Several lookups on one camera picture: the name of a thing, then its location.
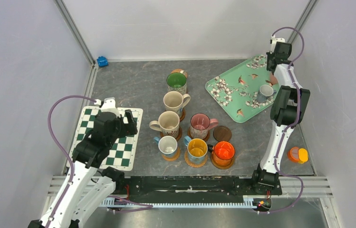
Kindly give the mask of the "white floral mug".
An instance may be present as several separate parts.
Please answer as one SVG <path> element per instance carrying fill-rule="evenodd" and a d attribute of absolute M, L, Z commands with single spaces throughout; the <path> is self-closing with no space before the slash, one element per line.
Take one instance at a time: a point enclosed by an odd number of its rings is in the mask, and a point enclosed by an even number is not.
<path fill-rule="evenodd" d="M 157 121 L 151 121 L 149 127 L 152 130 L 162 132 L 165 136 L 175 138 L 180 127 L 180 117 L 173 111 L 165 111 L 160 114 Z"/>

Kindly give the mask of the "blue patterned mug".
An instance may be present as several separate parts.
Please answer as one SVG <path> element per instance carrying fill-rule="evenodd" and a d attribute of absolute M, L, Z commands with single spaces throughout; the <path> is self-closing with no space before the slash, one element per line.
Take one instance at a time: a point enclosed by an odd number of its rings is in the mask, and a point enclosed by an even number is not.
<path fill-rule="evenodd" d="M 154 137 L 154 141 L 158 145 L 159 151 L 164 154 L 170 154 L 177 150 L 178 144 L 174 137 L 164 136 L 164 137 Z"/>

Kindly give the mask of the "light orange wooden coaster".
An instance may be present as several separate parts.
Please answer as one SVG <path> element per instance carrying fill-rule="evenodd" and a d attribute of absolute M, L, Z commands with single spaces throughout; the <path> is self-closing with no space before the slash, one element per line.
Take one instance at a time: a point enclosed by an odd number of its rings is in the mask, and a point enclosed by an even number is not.
<path fill-rule="evenodd" d="M 179 158 L 180 156 L 180 149 L 177 148 L 177 150 L 173 153 L 170 153 L 170 154 L 164 154 L 162 153 L 162 157 L 166 160 L 166 161 L 169 161 L 169 162 L 172 162 L 172 161 L 175 161 Z"/>

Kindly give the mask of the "brown wooden saucer coaster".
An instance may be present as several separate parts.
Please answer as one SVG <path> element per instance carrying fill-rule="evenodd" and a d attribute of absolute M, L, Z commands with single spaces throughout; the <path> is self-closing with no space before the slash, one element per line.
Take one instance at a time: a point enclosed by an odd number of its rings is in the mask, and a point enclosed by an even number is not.
<path fill-rule="evenodd" d="M 164 137 L 164 134 L 162 132 L 160 132 L 160 137 Z M 182 128 L 179 127 L 178 135 L 175 137 L 175 139 L 179 141 L 181 137 L 182 137 Z"/>
<path fill-rule="evenodd" d="M 193 139 L 193 137 L 192 137 L 192 135 L 191 135 L 191 133 L 190 133 L 190 129 L 188 129 L 187 135 L 188 135 L 191 139 Z M 206 141 L 208 141 L 209 138 L 210 138 L 210 131 L 207 132 L 206 137 L 203 138 L 202 140 L 204 140 L 204 141 L 206 142 Z"/>
<path fill-rule="evenodd" d="M 186 116 L 186 111 L 185 111 L 185 109 L 183 108 L 182 111 L 181 111 L 181 115 L 180 115 L 180 122 L 185 119 L 185 116 Z"/>

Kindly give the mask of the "large cream mug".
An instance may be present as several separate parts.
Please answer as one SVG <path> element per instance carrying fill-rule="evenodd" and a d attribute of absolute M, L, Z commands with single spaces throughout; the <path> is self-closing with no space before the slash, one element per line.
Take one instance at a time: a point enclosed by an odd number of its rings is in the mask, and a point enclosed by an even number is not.
<path fill-rule="evenodd" d="M 173 111 L 182 117 L 184 107 L 189 103 L 191 96 L 189 94 L 181 94 L 177 91 L 171 91 L 164 95 L 163 103 L 166 111 Z"/>

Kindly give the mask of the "green inside mug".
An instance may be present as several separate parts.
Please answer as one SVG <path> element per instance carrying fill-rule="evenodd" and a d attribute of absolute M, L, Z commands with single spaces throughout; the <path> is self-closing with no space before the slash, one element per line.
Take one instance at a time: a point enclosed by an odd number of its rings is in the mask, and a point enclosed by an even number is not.
<path fill-rule="evenodd" d="M 187 93 L 187 78 L 182 73 L 171 73 L 166 78 L 166 83 L 168 92 L 175 91 L 182 95 Z"/>

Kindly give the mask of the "yellow inside mug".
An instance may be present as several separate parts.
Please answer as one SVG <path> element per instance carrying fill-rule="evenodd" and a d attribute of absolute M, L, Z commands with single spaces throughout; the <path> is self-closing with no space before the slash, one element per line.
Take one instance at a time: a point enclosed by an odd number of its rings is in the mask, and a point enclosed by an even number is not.
<path fill-rule="evenodd" d="M 208 153 L 208 147 L 204 140 L 194 138 L 191 139 L 189 136 L 184 137 L 184 144 L 186 146 L 186 151 L 190 153 L 189 159 L 192 162 L 200 162 L 200 158 Z"/>

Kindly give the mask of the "pink patterned mug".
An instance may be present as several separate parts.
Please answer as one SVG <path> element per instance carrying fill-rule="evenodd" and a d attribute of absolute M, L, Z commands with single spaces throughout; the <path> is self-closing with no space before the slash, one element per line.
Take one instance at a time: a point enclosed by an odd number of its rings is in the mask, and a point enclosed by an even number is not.
<path fill-rule="evenodd" d="M 209 131 L 219 124 L 217 119 L 211 119 L 203 113 L 191 117 L 189 135 L 191 138 L 206 139 Z"/>

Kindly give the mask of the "woven rattan coaster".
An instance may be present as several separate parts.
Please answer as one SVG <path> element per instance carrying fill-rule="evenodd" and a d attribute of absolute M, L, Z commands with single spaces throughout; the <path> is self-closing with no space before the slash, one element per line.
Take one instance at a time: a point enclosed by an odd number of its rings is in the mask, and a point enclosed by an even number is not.
<path fill-rule="evenodd" d="M 195 163 L 195 162 L 192 162 L 190 159 L 189 159 L 189 155 L 190 153 L 188 151 L 185 152 L 184 154 L 184 159 L 185 159 L 185 162 L 190 166 L 190 167 L 193 167 L 193 168 L 200 168 L 202 166 L 204 166 L 208 160 L 208 155 L 205 154 L 203 157 L 200 158 L 200 162 L 198 163 Z"/>

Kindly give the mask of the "light cork coaster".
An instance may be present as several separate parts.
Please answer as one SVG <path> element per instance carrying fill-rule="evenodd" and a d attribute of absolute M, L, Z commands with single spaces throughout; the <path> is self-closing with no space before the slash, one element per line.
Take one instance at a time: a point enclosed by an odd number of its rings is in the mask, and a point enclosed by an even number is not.
<path fill-rule="evenodd" d="M 188 77 L 188 73 L 187 73 L 185 70 L 180 69 L 180 68 L 173 70 L 173 71 L 171 72 L 171 74 L 172 74 L 172 73 L 180 73 L 180 74 L 183 74 L 186 78 Z"/>

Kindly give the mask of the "dark walnut wooden coaster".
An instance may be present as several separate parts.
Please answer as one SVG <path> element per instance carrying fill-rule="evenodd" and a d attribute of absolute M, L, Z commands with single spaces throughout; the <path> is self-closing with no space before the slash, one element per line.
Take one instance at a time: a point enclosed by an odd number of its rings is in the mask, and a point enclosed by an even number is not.
<path fill-rule="evenodd" d="M 230 128 L 226 126 L 217 126 L 213 130 L 213 137 L 216 141 L 229 141 L 232 138 L 232 132 Z"/>

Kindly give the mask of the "orange mug black handle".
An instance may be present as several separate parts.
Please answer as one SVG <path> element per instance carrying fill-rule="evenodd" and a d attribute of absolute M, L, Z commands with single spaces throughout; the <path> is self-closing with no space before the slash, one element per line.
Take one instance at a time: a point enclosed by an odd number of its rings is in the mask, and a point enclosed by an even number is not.
<path fill-rule="evenodd" d="M 215 145 L 208 144 L 207 146 L 211 155 L 215 154 L 222 160 L 229 160 L 235 156 L 235 148 L 230 142 L 221 141 Z"/>

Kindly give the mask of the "brown ridged wooden coaster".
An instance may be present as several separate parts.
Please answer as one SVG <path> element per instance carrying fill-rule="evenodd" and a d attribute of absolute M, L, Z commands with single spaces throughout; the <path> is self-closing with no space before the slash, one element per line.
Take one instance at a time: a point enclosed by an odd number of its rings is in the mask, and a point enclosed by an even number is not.
<path fill-rule="evenodd" d="M 235 158 L 231 158 L 229 160 L 222 160 L 220 158 L 218 158 L 215 154 L 211 155 L 211 162 L 212 164 L 221 170 L 226 170 L 229 169 L 235 162 Z"/>

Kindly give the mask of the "pink white mug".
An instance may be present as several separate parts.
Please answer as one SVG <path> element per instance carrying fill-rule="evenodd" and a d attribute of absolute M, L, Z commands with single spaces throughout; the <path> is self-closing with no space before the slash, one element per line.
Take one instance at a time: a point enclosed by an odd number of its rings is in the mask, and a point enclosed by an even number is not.
<path fill-rule="evenodd" d="M 272 85 L 278 84 L 277 78 L 276 78 L 272 73 L 270 73 L 269 81 L 270 81 L 270 83 L 271 83 Z"/>

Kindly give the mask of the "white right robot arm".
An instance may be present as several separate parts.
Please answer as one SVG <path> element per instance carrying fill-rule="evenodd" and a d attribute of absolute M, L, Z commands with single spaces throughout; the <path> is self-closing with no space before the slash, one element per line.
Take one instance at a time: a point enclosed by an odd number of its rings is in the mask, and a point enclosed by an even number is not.
<path fill-rule="evenodd" d="M 273 128 L 268 148 L 251 178 L 251 189 L 257 194 L 279 187 L 279 168 L 287 141 L 302 121 L 310 98 L 310 91 L 302 88 L 289 60 L 292 45 L 283 38 L 271 38 L 270 44 L 267 70 L 275 76 L 280 88 L 270 111 Z"/>

